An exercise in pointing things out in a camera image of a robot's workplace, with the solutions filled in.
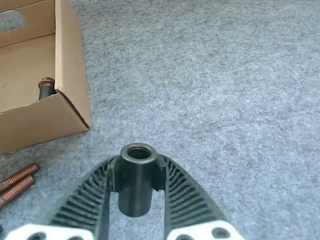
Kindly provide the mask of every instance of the carpet floor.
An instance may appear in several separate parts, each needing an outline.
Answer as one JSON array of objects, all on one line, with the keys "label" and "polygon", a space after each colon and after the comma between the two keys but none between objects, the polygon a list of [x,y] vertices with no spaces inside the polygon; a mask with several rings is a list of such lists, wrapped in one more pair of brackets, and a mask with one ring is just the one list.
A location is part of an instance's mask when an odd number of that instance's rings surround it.
[{"label": "carpet floor", "polygon": [[[93,166],[133,142],[193,176],[246,240],[320,239],[319,0],[73,0],[93,126],[0,156],[36,184],[1,210],[2,238],[41,224]],[[110,240],[164,238],[164,195]]]}]

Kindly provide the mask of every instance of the metal bolt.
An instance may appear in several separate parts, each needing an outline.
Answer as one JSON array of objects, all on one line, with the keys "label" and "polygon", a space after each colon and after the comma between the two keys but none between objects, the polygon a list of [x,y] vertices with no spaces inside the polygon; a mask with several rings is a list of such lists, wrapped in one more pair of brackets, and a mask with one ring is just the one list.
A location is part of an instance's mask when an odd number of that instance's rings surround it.
[{"label": "metal bolt", "polygon": [[39,100],[45,99],[52,94],[56,93],[55,90],[55,80],[51,77],[44,77],[38,84],[40,89]]},{"label": "metal bolt", "polygon": [[28,175],[33,175],[37,173],[40,169],[40,166],[37,163],[32,163],[22,170],[12,174],[9,176],[7,179],[0,181],[0,193],[3,192],[4,190],[9,189]]},{"label": "metal bolt", "polygon": [[35,183],[35,179],[32,176],[27,176],[22,181],[18,182],[10,190],[6,191],[3,195],[0,196],[0,209],[5,205],[16,199],[20,194],[25,190],[31,187]]}]

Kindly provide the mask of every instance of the white plastic part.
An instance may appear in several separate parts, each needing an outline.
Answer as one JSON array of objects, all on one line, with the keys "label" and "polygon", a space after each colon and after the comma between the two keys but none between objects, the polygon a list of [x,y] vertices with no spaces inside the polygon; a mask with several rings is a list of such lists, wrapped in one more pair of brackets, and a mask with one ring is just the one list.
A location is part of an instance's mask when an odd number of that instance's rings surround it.
[{"label": "white plastic part", "polygon": [[[213,230],[222,230],[225,236],[214,237]],[[175,228],[170,231],[166,240],[245,240],[228,222],[217,220],[201,224]]]},{"label": "white plastic part", "polygon": [[81,240],[94,240],[94,236],[89,230],[35,224],[27,224],[11,231],[5,240],[28,240],[37,233],[45,234],[45,240],[69,240],[73,237],[78,237]]}]

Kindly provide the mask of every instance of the black cylinder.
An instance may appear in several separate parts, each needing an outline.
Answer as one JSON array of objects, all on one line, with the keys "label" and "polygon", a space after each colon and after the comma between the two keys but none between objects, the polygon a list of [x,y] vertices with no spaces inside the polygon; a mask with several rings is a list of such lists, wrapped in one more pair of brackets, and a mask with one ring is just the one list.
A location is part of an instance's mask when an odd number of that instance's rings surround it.
[{"label": "black cylinder", "polygon": [[40,89],[39,100],[45,99],[52,94],[56,93],[55,80],[51,77],[44,77],[38,84]]},{"label": "black cylinder", "polygon": [[133,143],[121,150],[121,187],[118,208],[129,217],[140,217],[150,210],[157,151],[147,144]]}]

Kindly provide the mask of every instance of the cardboard box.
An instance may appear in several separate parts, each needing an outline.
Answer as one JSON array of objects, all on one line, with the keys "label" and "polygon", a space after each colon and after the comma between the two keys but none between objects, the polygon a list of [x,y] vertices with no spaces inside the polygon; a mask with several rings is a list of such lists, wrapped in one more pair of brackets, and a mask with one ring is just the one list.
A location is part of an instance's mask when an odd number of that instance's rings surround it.
[{"label": "cardboard box", "polygon": [[[79,22],[69,0],[0,0],[24,27],[0,32],[0,153],[89,130],[90,107]],[[57,94],[38,101],[38,83]]]}]

